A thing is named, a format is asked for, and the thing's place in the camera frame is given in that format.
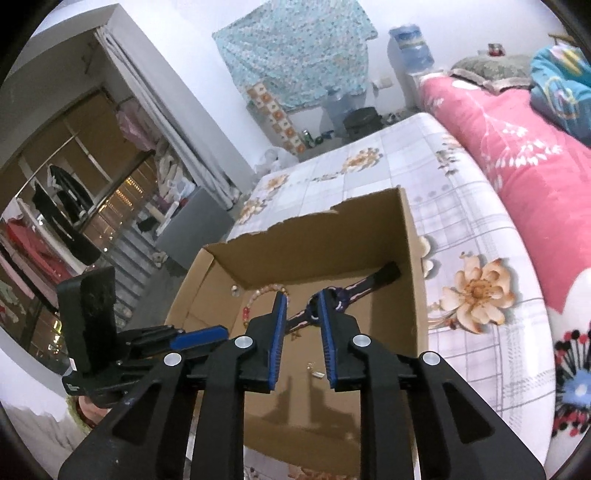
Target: silver screw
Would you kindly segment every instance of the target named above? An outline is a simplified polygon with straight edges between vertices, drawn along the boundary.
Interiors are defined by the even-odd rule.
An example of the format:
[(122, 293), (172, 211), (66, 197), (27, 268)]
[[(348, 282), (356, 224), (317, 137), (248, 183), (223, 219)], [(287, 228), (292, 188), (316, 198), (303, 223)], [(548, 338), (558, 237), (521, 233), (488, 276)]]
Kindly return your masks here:
[(423, 355), (423, 362), (427, 365), (437, 365), (441, 361), (441, 357), (435, 352), (426, 352)]
[(183, 357), (180, 355), (180, 353), (172, 352), (164, 357), (164, 365), (168, 367), (174, 367), (178, 365), (182, 359)]
[(353, 343), (357, 346), (368, 346), (371, 343), (371, 338), (367, 335), (355, 335), (353, 337)]
[(247, 335), (242, 335), (241, 337), (238, 337), (236, 340), (234, 340), (234, 344), (238, 348), (248, 348), (252, 345), (252, 343), (253, 343), (252, 338), (250, 338)]

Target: water bottle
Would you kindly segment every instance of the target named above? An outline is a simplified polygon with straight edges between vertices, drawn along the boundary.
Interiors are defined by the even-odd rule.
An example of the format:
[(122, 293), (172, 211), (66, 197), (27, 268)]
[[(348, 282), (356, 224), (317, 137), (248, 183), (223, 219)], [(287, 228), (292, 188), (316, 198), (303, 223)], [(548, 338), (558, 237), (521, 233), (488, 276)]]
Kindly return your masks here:
[(351, 95), (343, 93), (339, 89), (329, 88), (326, 97), (322, 102), (322, 107), (328, 114), (330, 121), (335, 128), (337, 137), (346, 138), (347, 130), (345, 130), (344, 121), (347, 116), (355, 110)]
[(429, 46), (425, 43), (421, 29), (417, 25), (403, 25), (390, 30), (402, 54), (402, 62), (408, 73), (419, 73), (433, 67), (435, 61)]

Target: beaded bracelet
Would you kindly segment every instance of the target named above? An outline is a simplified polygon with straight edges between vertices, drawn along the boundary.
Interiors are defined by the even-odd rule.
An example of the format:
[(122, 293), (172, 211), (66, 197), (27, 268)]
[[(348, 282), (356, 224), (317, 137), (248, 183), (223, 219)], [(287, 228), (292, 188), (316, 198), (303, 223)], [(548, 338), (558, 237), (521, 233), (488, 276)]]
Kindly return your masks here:
[(248, 303), (246, 304), (246, 307), (244, 307), (242, 309), (242, 323), (244, 324), (244, 328), (248, 327), (248, 322), (250, 320), (250, 316), (251, 316), (251, 307), (252, 304), (254, 303), (254, 301), (260, 297), (261, 295), (264, 295), (265, 293), (269, 293), (270, 291), (276, 291), (276, 292), (281, 292), (283, 293), (283, 295), (285, 295), (285, 299), (287, 301), (287, 306), (289, 306), (290, 304), (290, 295), (287, 293), (287, 289), (278, 283), (272, 283), (271, 285), (267, 285), (266, 287), (263, 288), (259, 288), (257, 289), (256, 292), (254, 292), (250, 298), (250, 300), (248, 300)]

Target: white curtain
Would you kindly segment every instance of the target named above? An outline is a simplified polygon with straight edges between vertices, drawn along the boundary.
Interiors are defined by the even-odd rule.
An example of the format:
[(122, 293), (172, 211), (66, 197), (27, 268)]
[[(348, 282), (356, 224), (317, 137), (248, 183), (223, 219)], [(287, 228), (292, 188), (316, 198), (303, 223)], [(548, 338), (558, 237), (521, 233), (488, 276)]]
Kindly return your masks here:
[(106, 27), (96, 30), (95, 36), (119, 71), (139, 104), (154, 121), (166, 140), (174, 148), (180, 160), (187, 167), (195, 183), (205, 188), (222, 206), (230, 209), (237, 189), (229, 184), (219, 166), (199, 156), (194, 145), (184, 135), (181, 125), (173, 125), (174, 119), (167, 106), (163, 104), (155, 89), (145, 80), (138, 63), (130, 58), (115, 37)]

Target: pink quilt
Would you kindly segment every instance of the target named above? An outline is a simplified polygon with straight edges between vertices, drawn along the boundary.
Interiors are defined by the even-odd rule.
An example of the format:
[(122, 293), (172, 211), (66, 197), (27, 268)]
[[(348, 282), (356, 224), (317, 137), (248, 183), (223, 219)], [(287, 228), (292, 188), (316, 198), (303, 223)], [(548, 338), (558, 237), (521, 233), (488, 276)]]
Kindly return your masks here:
[(533, 111), (527, 90), (432, 77), (421, 91), (498, 192), (538, 274), (556, 342), (551, 475), (591, 421), (591, 150)]

